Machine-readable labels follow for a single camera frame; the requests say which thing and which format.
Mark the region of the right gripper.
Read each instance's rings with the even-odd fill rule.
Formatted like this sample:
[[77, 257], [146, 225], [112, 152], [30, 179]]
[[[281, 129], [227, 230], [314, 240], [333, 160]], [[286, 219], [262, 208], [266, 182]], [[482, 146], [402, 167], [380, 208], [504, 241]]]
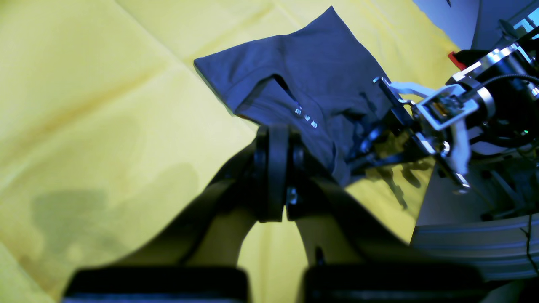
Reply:
[[515, 151], [525, 157], [537, 155], [538, 148], [538, 77], [535, 75], [495, 75], [483, 79], [462, 77], [447, 85], [458, 84], [479, 104], [468, 117], [439, 132], [433, 130], [407, 104], [385, 77], [372, 81], [391, 103], [378, 126], [355, 127], [352, 145], [345, 155], [349, 175], [363, 175], [375, 167], [392, 167], [430, 157], [430, 151], [412, 129], [392, 132], [387, 127], [419, 127], [425, 138], [433, 140], [437, 153], [452, 169], [468, 167], [473, 154], [489, 156]]

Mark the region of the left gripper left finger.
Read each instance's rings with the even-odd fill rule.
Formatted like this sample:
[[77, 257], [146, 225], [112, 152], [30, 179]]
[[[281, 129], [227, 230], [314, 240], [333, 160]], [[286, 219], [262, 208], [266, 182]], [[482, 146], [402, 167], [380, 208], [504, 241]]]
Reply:
[[280, 222], [287, 197], [289, 127], [259, 128], [255, 140], [150, 242], [113, 265], [235, 267], [256, 222]]

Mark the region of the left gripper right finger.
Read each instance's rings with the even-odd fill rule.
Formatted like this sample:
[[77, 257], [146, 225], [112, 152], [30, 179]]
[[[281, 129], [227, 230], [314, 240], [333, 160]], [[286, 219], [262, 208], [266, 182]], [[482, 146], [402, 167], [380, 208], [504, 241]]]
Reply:
[[299, 132], [286, 128], [286, 211], [298, 228], [309, 268], [454, 267], [404, 243], [308, 152]]

